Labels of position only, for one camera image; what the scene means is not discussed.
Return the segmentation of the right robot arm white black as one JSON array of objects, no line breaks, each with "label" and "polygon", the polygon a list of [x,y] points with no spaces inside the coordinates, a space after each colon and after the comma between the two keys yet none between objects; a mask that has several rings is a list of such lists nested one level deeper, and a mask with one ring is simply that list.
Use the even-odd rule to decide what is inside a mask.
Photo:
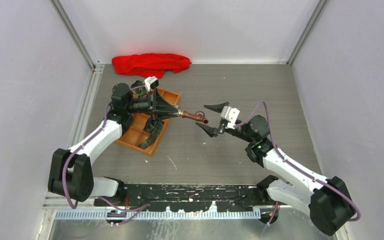
[{"label": "right robot arm white black", "polygon": [[265,101],[259,102],[245,120],[240,119],[240,110],[229,102],[205,105],[205,108],[219,114],[219,126],[210,127],[200,122],[197,126],[211,138],[230,134],[246,141],[247,157],[277,174],[259,182],[257,198],[261,204],[268,206],[274,201],[287,204],[306,214],[318,230],[328,236],[334,235],[345,223],[361,219],[362,213],[341,178],[318,174],[281,150],[272,134]]}]

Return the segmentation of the brown water faucet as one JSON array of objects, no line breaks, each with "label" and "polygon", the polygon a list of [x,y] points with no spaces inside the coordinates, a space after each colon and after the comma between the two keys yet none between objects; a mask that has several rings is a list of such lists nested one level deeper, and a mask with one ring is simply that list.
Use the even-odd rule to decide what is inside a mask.
[{"label": "brown water faucet", "polygon": [[206,115],[203,111],[197,111],[196,113],[190,113],[185,110],[179,112],[179,116],[182,118],[194,120],[203,124],[208,124],[209,120],[206,118]]}]

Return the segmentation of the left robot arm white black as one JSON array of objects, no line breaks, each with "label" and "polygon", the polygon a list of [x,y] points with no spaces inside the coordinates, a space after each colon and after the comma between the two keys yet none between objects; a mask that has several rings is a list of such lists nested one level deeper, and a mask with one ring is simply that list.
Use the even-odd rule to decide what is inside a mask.
[{"label": "left robot arm white black", "polygon": [[116,84],[100,125],[76,145],[59,148],[53,153],[49,192],[65,197],[73,209],[90,197],[106,197],[113,206],[121,206],[126,200],[124,183],[111,177],[95,177],[93,163],[106,148],[126,134],[133,124],[134,114],[148,114],[164,120],[177,117],[178,112],[178,106],[163,99],[157,89],[143,98],[135,97],[128,84]]}]

